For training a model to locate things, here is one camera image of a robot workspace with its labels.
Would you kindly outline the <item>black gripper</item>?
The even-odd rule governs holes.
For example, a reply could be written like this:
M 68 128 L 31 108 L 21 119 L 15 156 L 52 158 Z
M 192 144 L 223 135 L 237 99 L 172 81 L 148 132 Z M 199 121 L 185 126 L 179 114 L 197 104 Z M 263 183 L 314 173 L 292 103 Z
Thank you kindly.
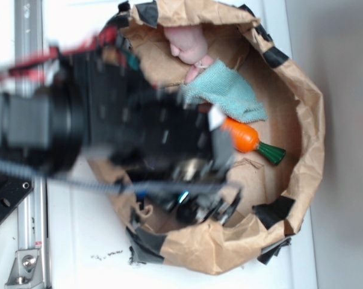
M 209 127 L 206 113 L 175 102 L 138 104 L 128 122 L 113 126 L 116 150 L 104 160 L 90 160 L 98 180 L 149 199 L 179 223 L 213 218 L 226 223 L 241 196 L 220 195 L 234 156 L 227 131 Z

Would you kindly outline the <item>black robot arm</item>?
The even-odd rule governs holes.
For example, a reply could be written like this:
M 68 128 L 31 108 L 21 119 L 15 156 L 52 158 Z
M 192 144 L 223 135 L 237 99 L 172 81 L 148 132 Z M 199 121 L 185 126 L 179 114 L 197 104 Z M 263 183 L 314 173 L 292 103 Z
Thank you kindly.
M 233 164 L 229 134 L 182 93 L 150 85 L 133 55 L 55 56 L 58 71 L 31 97 L 0 92 L 0 172 L 47 176 L 107 194 L 134 193 L 185 224 L 226 223 L 240 188 L 220 190 Z

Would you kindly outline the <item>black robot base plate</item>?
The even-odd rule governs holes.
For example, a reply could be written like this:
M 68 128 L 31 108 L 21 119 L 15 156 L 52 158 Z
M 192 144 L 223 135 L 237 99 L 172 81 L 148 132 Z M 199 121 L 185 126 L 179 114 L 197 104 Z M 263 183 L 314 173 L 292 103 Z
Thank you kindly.
M 0 225 L 12 214 L 32 189 L 32 180 L 0 173 Z

